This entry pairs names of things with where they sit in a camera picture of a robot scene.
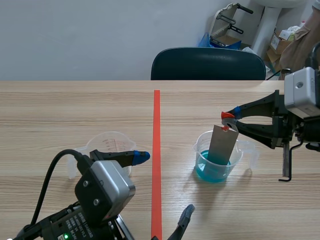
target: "blue liquid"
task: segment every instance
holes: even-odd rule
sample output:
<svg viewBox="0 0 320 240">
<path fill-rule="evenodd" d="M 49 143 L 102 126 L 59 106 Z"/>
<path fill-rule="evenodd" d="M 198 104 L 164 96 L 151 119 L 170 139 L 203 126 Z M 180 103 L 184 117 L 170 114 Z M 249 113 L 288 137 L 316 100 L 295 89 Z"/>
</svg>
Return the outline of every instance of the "blue liquid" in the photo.
<svg viewBox="0 0 320 240">
<path fill-rule="evenodd" d="M 203 151 L 201 155 L 207 159 L 208 150 Z M 210 183 L 224 182 L 230 174 L 233 167 L 230 167 L 230 161 L 226 166 L 213 165 L 204 161 L 201 156 L 196 160 L 195 171 L 200 178 Z"/>
</svg>

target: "black office chair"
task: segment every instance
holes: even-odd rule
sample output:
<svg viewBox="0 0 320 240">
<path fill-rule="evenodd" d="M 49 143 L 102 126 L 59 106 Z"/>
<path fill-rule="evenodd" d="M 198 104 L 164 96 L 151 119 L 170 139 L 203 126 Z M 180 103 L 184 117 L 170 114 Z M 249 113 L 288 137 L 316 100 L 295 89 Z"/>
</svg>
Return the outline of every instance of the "black office chair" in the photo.
<svg viewBox="0 0 320 240">
<path fill-rule="evenodd" d="M 265 80 L 257 55 L 223 48 L 179 47 L 154 59 L 151 80 Z"/>
</svg>

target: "red stripe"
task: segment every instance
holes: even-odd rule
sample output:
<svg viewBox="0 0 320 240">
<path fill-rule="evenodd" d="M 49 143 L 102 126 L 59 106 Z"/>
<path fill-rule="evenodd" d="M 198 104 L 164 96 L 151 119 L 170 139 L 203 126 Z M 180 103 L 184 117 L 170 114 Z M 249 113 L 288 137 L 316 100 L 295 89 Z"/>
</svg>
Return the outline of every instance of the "red stripe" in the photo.
<svg viewBox="0 0 320 240">
<path fill-rule="evenodd" d="M 160 90 L 153 100 L 151 211 L 151 238 L 162 240 Z"/>
</svg>

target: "white sink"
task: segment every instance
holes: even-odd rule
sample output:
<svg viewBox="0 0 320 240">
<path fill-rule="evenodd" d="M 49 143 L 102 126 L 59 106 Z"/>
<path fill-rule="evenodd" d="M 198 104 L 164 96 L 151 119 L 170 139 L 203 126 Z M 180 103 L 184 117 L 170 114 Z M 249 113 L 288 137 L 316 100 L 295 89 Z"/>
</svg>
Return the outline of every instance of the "white sink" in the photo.
<svg viewBox="0 0 320 240">
<path fill-rule="evenodd" d="M 290 9 L 298 7 L 306 2 L 306 0 L 254 0 L 257 4 L 260 4 L 269 8 Z"/>
<path fill-rule="evenodd" d="M 256 3 L 265 6 L 264 14 L 259 24 L 259 28 L 254 37 L 252 50 L 261 58 L 264 58 L 275 30 L 281 9 L 295 8 L 306 0 L 254 0 Z"/>
</svg>

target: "clear plastic measuring cup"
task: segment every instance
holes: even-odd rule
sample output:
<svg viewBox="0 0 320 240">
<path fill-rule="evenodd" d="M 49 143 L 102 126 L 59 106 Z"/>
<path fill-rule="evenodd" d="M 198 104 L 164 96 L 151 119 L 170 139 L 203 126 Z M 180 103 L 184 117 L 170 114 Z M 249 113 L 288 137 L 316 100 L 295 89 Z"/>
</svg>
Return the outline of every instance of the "clear plastic measuring cup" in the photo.
<svg viewBox="0 0 320 240">
<path fill-rule="evenodd" d="M 89 153 L 96 149 L 103 153 L 118 153 L 133 151 L 136 146 L 136 143 L 130 140 L 130 138 L 123 133 L 107 131 L 92 138 L 86 146 L 77 147 L 74 150 L 89 156 Z M 75 178 L 77 172 L 77 161 L 72 155 L 68 155 L 67 168 L 69 178 Z M 123 170 L 129 176 L 131 173 L 131 166 L 124 167 Z"/>
<path fill-rule="evenodd" d="M 207 160 L 213 131 L 204 132 L 199 136 L 193 149 L 196 152 L 195 171 L 205 181 L 219 183 L 226 180 L 244 154 L 249 156 L 249 167 L 255 168 L 259 152 L 251 141 L 237 140 L 229 159 L 228 165 L 219 165 Z"/>
</svg>

